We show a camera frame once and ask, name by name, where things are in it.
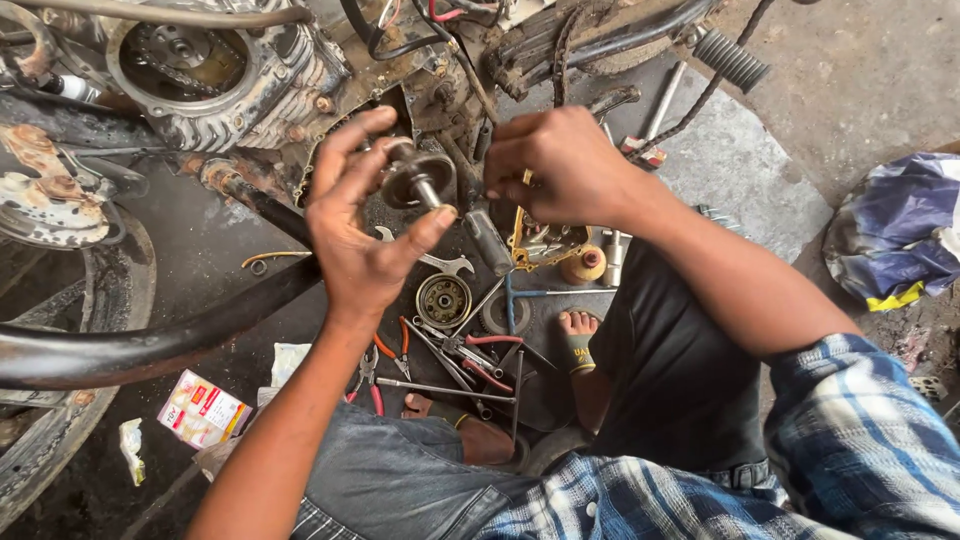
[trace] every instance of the plaid shirt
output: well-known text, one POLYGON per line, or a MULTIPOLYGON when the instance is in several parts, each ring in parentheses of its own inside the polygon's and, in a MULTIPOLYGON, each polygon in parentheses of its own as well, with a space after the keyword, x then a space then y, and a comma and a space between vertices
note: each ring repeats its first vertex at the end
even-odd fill
POLYGON ((572 455, 477 537, 960 538, 960 447, 897 360, 835 334, 771 363, 765 485, 572 455))

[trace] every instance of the open-end wrench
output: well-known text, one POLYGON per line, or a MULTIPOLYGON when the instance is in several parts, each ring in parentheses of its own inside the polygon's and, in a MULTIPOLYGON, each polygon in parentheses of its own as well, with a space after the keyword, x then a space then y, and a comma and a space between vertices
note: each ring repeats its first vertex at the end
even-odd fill
MULTIPOLYGON (((390 232, 390 229, 377 225, 374 227, 381 236, 383 236, 384 242, 393 242, 394 234, 390 232)), ((432 255, 424 255, 420 257, 420 262, 429 264, 435 268, 439 268, 440 271, 444 274, 449 274, 451 276, 456 276, 457 272, 461 268, 466 268, 470 274, 473 273, 473 265, 470 264, 470 261, 466 257, 460 256, 460 258, 455 258, 453 260, 443 260, 442 258, 436 258, 432 255)))

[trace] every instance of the spanner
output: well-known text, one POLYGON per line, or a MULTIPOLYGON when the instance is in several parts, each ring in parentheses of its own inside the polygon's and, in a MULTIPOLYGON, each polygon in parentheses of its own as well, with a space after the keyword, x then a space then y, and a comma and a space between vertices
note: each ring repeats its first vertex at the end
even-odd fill
MULTIPOLYGON (((390 232, 390 229, 380 225, 377 225, 373 228, 376 229, 381 236, 383 236, 384 242, 394 241, 394 234, 390 232)), ((453 260, 443 260, 442 258, 436 258, 432 255, 423 255, 420 256, 419 261, 439 268, 442 273, 449 274, 451 276, 456 276, 457 272, 459 272, 461 268, 466 268, 470 274, 473 273, 473 265, 470 264, 470 261, 464 256, 460 256, 460 258, 455 258, 453 260)))

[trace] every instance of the forearm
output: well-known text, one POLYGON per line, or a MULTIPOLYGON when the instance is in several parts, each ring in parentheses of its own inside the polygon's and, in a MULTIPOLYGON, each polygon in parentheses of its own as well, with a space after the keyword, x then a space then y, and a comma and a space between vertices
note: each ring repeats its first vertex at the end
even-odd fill
POLYGON ((377 323, 327 315, 303 363, 210 486, 188 539, 289 537, 330 416, 377 323))
POLYGON ((645 238, 677 269, 713 320, 754 355, 860 333, 803 275, 773 253, 671 198, 656 215, 626 214, 623 231, 645 238))

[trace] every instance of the spur gear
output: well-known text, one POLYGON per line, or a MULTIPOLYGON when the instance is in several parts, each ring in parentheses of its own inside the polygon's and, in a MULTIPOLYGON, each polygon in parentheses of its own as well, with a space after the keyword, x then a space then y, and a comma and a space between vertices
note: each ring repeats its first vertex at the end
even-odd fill
MULTIPOLYGON (((529 298, 514 299, 516 335, 524 335, 530 330, 534 326, 536 316, 534 303, 529 298)), ((487 303, 483 304, 483 308, 480 309, 480 326, 493 335, 510 333, 510 329, 507 328, 507 291, 503 289, 496 291, 487 303)))

